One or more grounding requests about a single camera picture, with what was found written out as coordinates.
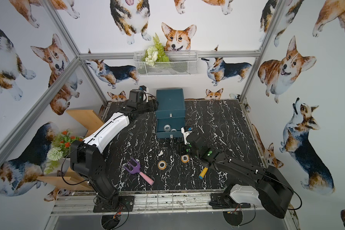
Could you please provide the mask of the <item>purple toy garden fork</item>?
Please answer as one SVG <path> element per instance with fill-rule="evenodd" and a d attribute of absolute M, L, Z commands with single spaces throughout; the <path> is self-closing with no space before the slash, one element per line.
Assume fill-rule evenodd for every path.
<path fill-rule="evenodd" d="M 154 181 L 140 170 L 140 163 L 134 158 L 131 158 L 123 168 L 130 174 L 139 174 L 149 185 L 154 184 Z"/>

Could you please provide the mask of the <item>orange tape roll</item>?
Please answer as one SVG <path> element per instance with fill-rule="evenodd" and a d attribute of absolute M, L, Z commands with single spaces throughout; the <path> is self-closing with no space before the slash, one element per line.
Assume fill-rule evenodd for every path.
<path fill-rule="evenodd" d="M 183 163 L 188 163 L 189 160 L 190 160 L 189 155 L 183 155 L 183 156 L 181 156 L 181 161 L 182 161 Z"/>
<path fill-rule="evenodd" d="M 167 167 L 167 163 L 166 163 L 165 161 L 160 161 L 160 162 L 158 163 L 158 168 L 159 168 L 160 170 L 165 170 L 166 167 Z"/>

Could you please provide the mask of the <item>green toy shovel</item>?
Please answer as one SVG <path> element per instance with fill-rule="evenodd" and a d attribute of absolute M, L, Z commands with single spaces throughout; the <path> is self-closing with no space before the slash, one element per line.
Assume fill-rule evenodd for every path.
<path fill-rule="evenodd" d="M 199 179 L 203 180 L 203 178 L 205 177 L 206 173 L 208 171 L 207 167 L 204 167 L 204 169 L 201 171 L 201 173 L 199 174 Z"/>

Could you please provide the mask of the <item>teal drawer cabinet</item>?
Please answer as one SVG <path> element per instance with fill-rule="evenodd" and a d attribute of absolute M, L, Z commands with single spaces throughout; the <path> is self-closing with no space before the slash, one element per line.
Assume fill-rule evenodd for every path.
<path fill-rule="evenodd" d="M 181 128 L 185 127 L 186 107 L 182 88 L 157 90 L 158 109 L 156 115 L 156 136 L 158 139 L 182 138 Z M 176 132 L 165 132 L 163 127 L 169 124 Z"/>

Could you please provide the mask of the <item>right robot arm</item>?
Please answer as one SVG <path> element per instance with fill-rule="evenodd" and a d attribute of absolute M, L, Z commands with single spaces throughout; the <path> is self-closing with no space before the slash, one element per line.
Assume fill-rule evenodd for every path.
<path fill-rule="evenodd" d="M 238 203 L 261 205 L 271 215 L 285 218 L 294 190 L 278 168 L 266 168 L 244 163 L 230 156 L 228 151 L 209 147 L 204 137 L 196 132 L 182 131 L 186 152 L 204 167 L 225 172 L 238 178 L 251 188 L 242 189 L 234 185 L 229 197 Z"/>

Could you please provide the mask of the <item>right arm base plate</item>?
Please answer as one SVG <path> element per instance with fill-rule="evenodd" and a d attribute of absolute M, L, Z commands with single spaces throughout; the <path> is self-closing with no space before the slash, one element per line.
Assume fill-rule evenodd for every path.
<path fill-rule="evenodd" d="M 251 204 L 248 203 L 236 203 L 229 195 L 224 193 L 212 193 L 210 195 L 209 205 L 213 209 L 248 209 L 251 207 Z"/>

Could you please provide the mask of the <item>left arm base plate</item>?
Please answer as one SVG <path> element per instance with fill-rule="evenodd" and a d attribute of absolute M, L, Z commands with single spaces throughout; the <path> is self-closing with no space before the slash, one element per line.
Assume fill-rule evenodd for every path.
<path fill-rule="evenodd" d="M 112 199 L 107 200 L 100 195 L 94 198 L 93 213 L 106 213 L 106 212 L 131 212 L 135 203 L 135 197 L 131 195 L 114 196 Z"/>

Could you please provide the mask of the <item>potted red flower plant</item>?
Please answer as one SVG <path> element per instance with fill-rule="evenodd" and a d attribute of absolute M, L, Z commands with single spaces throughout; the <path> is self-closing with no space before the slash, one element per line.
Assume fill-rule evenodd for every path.
<path fill-rule="evenodd" d="M 71 144 L 76 140 L 83 141 L 83 139 L 83 137 L 73 135 L 68 129 L 57 134 L 47 153 L 47 165 L 44 174 L 50 174 L 58 168 L 60 160 L 70 153 Z"/>

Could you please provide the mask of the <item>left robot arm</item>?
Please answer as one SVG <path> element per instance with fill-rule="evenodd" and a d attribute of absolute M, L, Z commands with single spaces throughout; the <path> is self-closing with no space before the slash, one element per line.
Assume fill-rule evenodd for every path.
<path fill-rule="evenodd" d="M 108 179 L 104 149 L 131 121 L 141 114 L 154 112 L 157 108 L 157 100 L 126 101 L 92 135 L 71 144 L 71 169 L 85 178 L 99 198 L 108 205 L 118 203 L 118 191 Z"/>

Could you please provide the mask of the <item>fern and white flowers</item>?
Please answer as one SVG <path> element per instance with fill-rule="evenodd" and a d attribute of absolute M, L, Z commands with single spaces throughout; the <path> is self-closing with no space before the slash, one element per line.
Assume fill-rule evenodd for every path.
<path fill-rule="evenodd" d="M 145 55 L 142 58 L 142 61 L 151 67 L 160 62 L 170 62 L 158 35 L 155 34 L 152 39 L 153 45 L 145 50 Z"/>

